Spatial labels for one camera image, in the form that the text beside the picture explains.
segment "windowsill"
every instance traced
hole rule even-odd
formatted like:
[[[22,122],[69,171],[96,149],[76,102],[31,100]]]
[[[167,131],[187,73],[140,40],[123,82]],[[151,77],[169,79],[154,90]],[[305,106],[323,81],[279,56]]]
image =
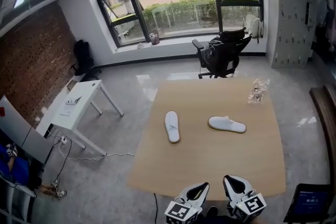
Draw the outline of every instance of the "windowsill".
[[[170,38],[170,39],[164,39],[160,40],[160,43],[157,45],[152,45],[152,43],[142,42],[144,44],[145,48],[152,48],[152,47],[159,47],[159,46],[166,46],[166,45],[177,45],[177,44],[185,44],[185,43],[191,43],[192,40],[197,39],[200,42],[209,42],[211,39],[216,37],[217,35],[200,35],[200,36],[194,36],[194,37],[179,37],[179,38]],[[125,47],[121,47],[118,49],[116,53],[130,51],[130,50],[141,50],[138,49],[138,45],[129,45]]]

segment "gray floor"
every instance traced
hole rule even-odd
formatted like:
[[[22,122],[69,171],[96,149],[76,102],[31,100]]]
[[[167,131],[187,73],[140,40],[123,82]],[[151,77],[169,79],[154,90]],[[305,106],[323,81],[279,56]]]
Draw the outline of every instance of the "gray floor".
[[[125,116],[120,118],[99,92],[95,100],[104,113],[98,116],[93,107],[88,107],[80,122],[80,130],[108,153],[135,153],[159,83],[167,79],[196,79],[199,70],[197,59],[103,69],[100,78]],[[305,70],[274,70],[269,68],[265,57],[241,57],[235,76],[271,79],[269,91],[284,147],[287,190],[266,198],[267,208],[261,218],[265,223],[282,223],[297,184],[326,184],[329,181],[324,136],[309,96],[309,89],[319,86],[321,81],[311,63]],[[69,144],[61,150],[66,154]],[[81,152],[73,144],[69,157],[83,156],[99,157]],[[61,188],[68,191],[67,197],[56,200],[38,193],[32,223],[154,223],[153,194],[127,186],[132,158],[113,156],[99,162],[67,161],[60,175]],[[54,147],[43,174],[44,182],[55,179],[63,161],[58,147]],[[157,197],[157,223],[163,223],[164,211],[171,198]],[[207,201],[205,209],[211,205],[219,206],[220,212],[225,213],[224,202]]]

